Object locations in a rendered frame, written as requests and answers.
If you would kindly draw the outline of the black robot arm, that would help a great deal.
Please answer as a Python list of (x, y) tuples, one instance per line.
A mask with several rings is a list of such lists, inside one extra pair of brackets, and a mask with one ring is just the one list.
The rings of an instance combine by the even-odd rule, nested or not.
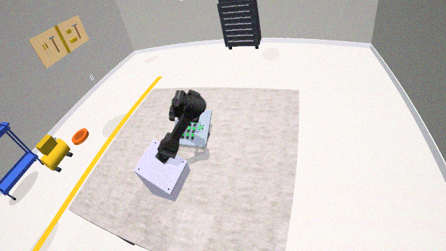
[(175, 128), (171, 133), (167, 133), (164, 139), (160, 142), (157, 148), (157, 155), (155, 156), (160, 162), (165, 164), (169, 158), (175, 159), (175, 156), (179, 150), (179, 139), (192, 122), (192, 119), (199, 117), (206, 109), (206, 101), (201, 97), (201, 94), (189, 90), (186, 94), (185, 91), (176, 90), (175, 96), (172, 99), (169, 116), (179, 116)]

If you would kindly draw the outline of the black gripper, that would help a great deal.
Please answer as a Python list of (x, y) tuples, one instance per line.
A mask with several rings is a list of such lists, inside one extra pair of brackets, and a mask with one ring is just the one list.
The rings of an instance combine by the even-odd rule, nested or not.
[[(182, 114), (183, 114), (183, 113), (182, 113)], [(182, 114), (181, 114), (181, 115), (182, 115)], [(176, 116), (176, 115), (175, 115), (175, 116), (169, 116), (169, 120), (170, 120), (170, 121), (175, 121), (175, 117), (178, 117), (178, 120), (179, 120), (179, 118), (181, 117), (181, 115), (179, 115), (179, 116)], [(199, 117), (197, 117), (197, 118), (195, 118), (195, 119), (192, 119), (192, 122), (193, 122), (193, 123), (198, 123), (198, 122), (199, 122)]]

